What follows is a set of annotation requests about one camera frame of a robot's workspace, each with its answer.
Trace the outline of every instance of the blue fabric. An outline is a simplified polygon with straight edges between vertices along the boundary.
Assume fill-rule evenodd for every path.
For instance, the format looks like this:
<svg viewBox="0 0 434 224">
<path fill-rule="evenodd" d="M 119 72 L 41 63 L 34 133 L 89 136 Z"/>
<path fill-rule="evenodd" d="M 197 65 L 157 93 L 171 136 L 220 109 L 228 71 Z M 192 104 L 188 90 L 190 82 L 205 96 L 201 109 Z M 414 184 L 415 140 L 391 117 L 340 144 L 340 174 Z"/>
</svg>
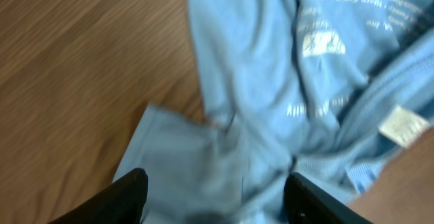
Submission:
<svg viewBox="0 0 434 224">
<path fill-rule="evenodd" d="M 173 219 L 278 216 L 291 170 L 347 203 L 401 151 L 377 129 L 395 105 L 433 121 L 433 0 L 188 7 L 205 113 L 218 126 L 150 106 L 115 176 L 146 169 L 148 203 Z"/>
</svg>

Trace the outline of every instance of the black object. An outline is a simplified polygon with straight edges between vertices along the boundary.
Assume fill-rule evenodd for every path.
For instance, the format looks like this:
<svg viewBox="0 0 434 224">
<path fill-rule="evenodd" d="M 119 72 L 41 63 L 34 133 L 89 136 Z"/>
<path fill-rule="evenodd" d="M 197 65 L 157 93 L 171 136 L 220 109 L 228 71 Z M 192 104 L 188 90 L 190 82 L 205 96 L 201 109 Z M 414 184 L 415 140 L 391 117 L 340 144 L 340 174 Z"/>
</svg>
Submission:
<svg viewBox="0 0 434 224">
<path fill-rule="evenodd" d="M 139 224 L 148 195 L 148 176 L 136 168 L 51 224 Z"/>
<path fill-rule="evenodd" d="M 291 224 L 370 223 L 298 173 L 286 179 L 283 202 Z"/>
<path fill-rule="evenodd" d="M 52 224 L 139 224 L 147 191 L 148 176 L 136 168 Z M 370 223 L 298 173 L 288 177 L 284 191 L 290 224 Z"/>
</svg>

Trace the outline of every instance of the brown wooden surface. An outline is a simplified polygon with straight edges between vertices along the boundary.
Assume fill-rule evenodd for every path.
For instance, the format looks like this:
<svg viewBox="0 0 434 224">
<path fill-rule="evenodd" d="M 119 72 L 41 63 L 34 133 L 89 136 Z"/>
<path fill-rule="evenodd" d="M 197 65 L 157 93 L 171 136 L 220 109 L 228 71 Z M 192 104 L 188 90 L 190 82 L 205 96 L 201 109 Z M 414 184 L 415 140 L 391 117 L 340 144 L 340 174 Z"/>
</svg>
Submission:
<svg viewBox="0 0 434 224">
<path fill-rule="evenodd" d="M 203 119 L 185 0 L 0 0 L 0 223 L 46 223 L 106 187 L 149 101 Z M 432 223 L 426 138 L 353 207 Z"/>
</svg>

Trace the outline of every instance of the wood grain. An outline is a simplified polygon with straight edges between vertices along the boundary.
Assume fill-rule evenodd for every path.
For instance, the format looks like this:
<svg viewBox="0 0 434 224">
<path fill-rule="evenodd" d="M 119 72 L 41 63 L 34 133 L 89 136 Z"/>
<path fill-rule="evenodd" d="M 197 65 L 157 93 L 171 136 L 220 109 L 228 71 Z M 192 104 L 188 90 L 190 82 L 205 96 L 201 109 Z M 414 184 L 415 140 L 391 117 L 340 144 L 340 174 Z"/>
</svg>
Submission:
<svg viewBox="0 0 434 224">
<path fill-rule="evenodd" d="M 106 187 L 149 102 L 203 121 L 185 0 L 0 0 L 0 16 L 0 223 L 46 223 Z M 432 152 L 354 208 L 427 222 Z"/>
</svg>

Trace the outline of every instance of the white label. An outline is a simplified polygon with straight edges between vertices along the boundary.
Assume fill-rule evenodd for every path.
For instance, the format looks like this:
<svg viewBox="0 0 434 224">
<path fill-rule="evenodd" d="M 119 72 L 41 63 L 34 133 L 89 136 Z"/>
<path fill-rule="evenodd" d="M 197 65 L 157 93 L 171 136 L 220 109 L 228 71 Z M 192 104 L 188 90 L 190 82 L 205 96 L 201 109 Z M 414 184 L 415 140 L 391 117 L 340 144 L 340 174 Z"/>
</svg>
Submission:
<svg viewBox="0 0 434 224">
<path fill-rule="evenodd" d="M 426 119 L 396 106 L 380 126 L 380 133 L 398 145 L 408 148 L 428 128 L 429 122 Z"/>
</svg>

